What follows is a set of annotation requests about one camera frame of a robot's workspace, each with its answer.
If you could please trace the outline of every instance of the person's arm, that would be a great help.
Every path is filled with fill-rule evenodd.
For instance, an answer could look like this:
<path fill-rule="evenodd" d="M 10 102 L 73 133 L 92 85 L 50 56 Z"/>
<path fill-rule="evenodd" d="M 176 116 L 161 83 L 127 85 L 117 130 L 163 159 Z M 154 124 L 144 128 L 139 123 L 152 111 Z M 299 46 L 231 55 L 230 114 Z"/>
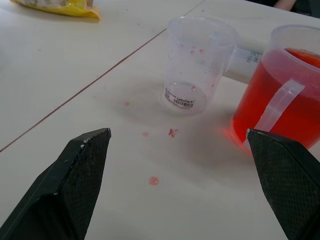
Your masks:
<path fill-rule="evenodd" d="M 290 11 L 297 0 L 279 0 L 274 5 L 277 9 Z"/>

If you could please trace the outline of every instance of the label sticker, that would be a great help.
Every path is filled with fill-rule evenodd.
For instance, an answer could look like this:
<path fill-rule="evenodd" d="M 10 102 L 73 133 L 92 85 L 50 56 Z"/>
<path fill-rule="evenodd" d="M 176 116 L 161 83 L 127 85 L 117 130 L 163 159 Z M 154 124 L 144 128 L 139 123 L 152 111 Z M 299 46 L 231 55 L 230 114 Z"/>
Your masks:
<path fill-rule="evenodd" d="M 195 104 L 195 100 L 187 100 L 176 97 L 167 88 L 165 89 L 165 98 L 173 105 L 182 109 L 192 109 Z"/>
<path fill-rule="evenodd" d="M 259 52 L 248 51 L 247 56 L 245 58 L 247 63 L 258 63 L 260 62 L 262 54 Z"/>

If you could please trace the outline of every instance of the black textured pad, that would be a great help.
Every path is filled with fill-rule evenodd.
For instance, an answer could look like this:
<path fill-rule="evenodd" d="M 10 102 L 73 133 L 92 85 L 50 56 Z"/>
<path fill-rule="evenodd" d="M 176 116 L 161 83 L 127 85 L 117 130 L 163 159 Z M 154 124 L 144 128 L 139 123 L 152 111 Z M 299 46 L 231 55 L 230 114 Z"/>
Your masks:
<path fill-rule="evenodd" d="M 71 140 L 0 228 L 0 240 L 83 240 L 96 205 L 111 132 Z"/>
<path fill-rule="evenodd" d="M 320 163 L 299 142 L 251 129 L 264 195 L 289 240 L 320 240 Z"/>

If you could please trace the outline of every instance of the empty plastic beaker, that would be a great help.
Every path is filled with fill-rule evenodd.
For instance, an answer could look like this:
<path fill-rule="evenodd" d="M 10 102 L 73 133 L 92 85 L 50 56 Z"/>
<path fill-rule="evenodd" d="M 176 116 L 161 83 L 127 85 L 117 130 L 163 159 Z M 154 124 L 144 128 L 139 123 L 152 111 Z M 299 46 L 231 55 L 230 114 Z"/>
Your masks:
<path fill-rule="evenodd" d="M 168 24 L 168 67 L 163 102 L 175 112 L 204 110 L 236 47 L 238 34 L 223 22 L 178 17 Z"/>
<path fill-rule="evenodd" d="M 271 41 L 233 117 L 246 144 L 255 128 L 310 148 L 320 139 L 320 28 L 285 25 Z"/>

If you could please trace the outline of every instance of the red droplet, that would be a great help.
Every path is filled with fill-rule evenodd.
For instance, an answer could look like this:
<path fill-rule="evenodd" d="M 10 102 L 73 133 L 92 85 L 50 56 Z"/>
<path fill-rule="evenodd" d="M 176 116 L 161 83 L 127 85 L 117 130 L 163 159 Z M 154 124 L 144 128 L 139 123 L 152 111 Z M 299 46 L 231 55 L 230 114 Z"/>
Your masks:
<path fill-rule="evenodd" d="M 158 185 L 159 184 L 159 178 L 157 178 L 156 176 L 152 176 L 149 178 L 149 184 L 150 185 Z"/>
<path fill-rule="evenodd" d="M 169 136 L 174 138 L 176 134 L 178 133 L 178 129 L 170 128 Z"/>

